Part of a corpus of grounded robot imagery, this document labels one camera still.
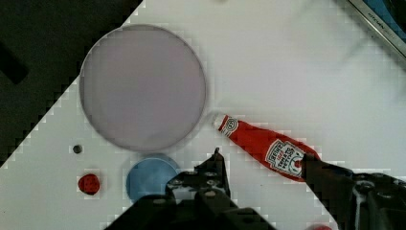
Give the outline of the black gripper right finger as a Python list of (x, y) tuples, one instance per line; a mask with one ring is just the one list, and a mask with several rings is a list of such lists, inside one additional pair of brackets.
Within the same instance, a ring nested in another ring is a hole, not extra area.
[(403, 180), (381, 172), (355, 173), (307, 155), (302, 178), (339, 230), (406, 230)]

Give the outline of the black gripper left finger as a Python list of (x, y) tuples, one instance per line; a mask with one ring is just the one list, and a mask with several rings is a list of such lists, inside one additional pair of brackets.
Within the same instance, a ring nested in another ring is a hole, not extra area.
[(227, 197), (231, 196), (225, 159), (219, 148), (203, 163), (192, 171), (183, 171), (171, 179), (165, 192), (173, 196), (177, 203), (182, 200), (192, 200), (200, 190), (219, 190)]

